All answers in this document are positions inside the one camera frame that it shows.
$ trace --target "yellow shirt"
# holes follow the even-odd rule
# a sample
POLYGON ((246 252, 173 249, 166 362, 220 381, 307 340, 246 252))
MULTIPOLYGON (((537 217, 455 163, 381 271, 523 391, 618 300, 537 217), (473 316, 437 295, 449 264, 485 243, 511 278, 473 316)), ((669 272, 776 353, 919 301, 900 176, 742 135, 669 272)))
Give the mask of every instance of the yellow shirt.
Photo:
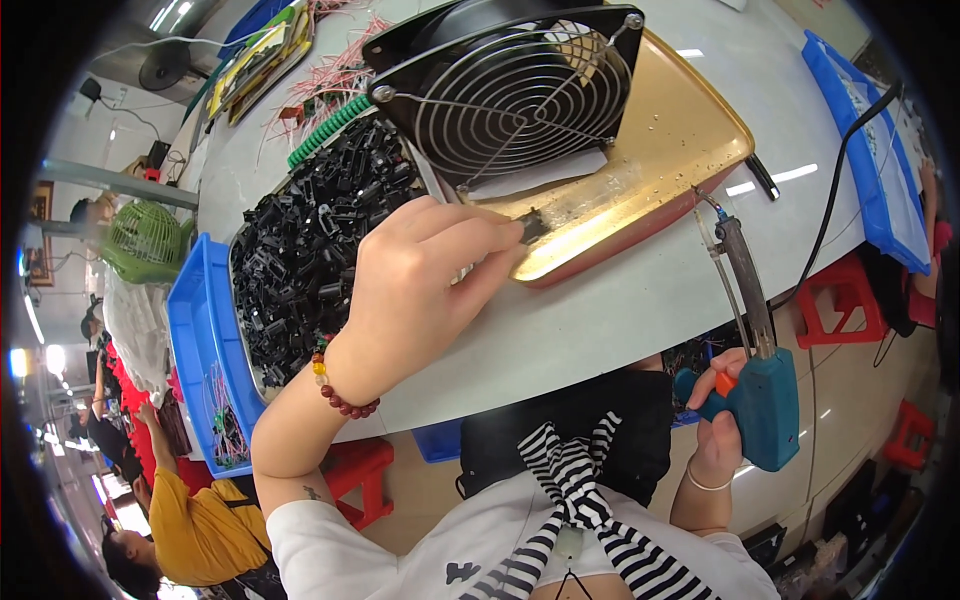
POLYGON ((266 563, 260 544, 271 546, 263 513, 256 506, 224 504, 245 498, 226 479, 190 496, 177 475, 157 467, 150 529, 163 574, 177 584, 206 587, 266 563))

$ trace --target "red bead bracelet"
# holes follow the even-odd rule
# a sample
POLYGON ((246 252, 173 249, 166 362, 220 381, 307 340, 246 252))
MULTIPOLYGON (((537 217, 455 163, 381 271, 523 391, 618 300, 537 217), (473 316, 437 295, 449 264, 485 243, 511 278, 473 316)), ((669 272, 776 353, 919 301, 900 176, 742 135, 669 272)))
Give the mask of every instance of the red bead bracelet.
POLYGON ((326 365, 324 364, 324 355, 321 350, 326 349, 327 343, 333 340, 333 334, 327 333, 324 336, 324 341, 320 343, 317 347, 317 351, 313 353, 313 373, 316 375, 315 381, 317 385, 320 386, 320 395, 327 398, 330 402, 330 406, 340 411, 340 414, 344 417, 350 417, 351 419, 366 419, 374 412, 376 412, 376 407, 380 404, 380 398, 377 398, 370 404, 366 406, 353 406, 349 402, 346 402, 343 398, 336 395, 333 391, 333 386, 329 385, 329 379, 326 376, 326 365))

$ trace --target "white table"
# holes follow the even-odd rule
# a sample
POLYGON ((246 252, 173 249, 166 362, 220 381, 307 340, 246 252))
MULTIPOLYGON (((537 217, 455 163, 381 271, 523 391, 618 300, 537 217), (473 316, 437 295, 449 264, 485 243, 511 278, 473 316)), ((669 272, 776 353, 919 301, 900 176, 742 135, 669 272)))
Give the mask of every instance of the white table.
MULTIPOLYGON (((374 1, 371 9, 398 22, 417 7, 439 3, 374 1)), ((743 222, 764 292, 772 298, 796 284, 809 256, 840 145, 827 103, 800 54, 803 32, 769 0, 750 0, 743 13, 715 0, 636 3, 646 14, 647 27, 673 48, 702 53, 689 60, 746 122, 771 174, 808 171, 781 182, 775 203, 759 186, 732 196, 725 192, 753 180, 745 166, 715 192, 743 222)), ((363 29, 365 15, 355 11, 357 20, 340 14, 323 21, 312 56, 339 54, 348 41, 331 33, 363 29)), ((199 214, 200 230, 209 231, 214 240, 228 242, 242 223, 241 212, 285 176, 286 157, 293 148, 280 138, 264 143, 258 157, 261 126, 288 97, 288 85, 303 79, 310 60, 272 90, 240 126, 229 129, 223 119, 216 124, 199 214)), ((912 145, 904 142, 916 178, 919 162, 912 145)), ((814 271, 863 242, 857 207, 847 169, 814 271)), ((376 413, 380 420, 354 421, 341 439, 455 419, 557 390, 670 348, 731 318, 723 287, 689 215, 550 289, 505 286, 442 358, 384 397, 376 413)))

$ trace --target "striped scarf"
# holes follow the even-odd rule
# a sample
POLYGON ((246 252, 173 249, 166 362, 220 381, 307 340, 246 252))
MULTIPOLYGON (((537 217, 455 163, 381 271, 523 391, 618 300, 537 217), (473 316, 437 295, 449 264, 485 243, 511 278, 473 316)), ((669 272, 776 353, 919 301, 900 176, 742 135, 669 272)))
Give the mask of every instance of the striped scarf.
POLYGON ((613 518, 596 479, 622 421, 613 412, 600 420, 590 440, 561 442, 552 422, 517 445, 520 456, 553 500, 556 510, 540 530, 482 577, 460 600, 526 600, 564 526, 592 530, 634 598, 716 598, 716 594, 663 548, 613 518))

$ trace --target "green desk fan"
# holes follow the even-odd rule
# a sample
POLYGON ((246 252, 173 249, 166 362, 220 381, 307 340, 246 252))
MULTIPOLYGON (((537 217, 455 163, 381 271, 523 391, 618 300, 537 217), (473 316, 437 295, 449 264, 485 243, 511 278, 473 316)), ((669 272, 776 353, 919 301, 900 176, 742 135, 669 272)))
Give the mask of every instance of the green desk fan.
POLYGON ((124 204, 107 230, 100 256, 128 283, 172 283, 190 245, 193 219, 178 225, 149 201, 124 204))

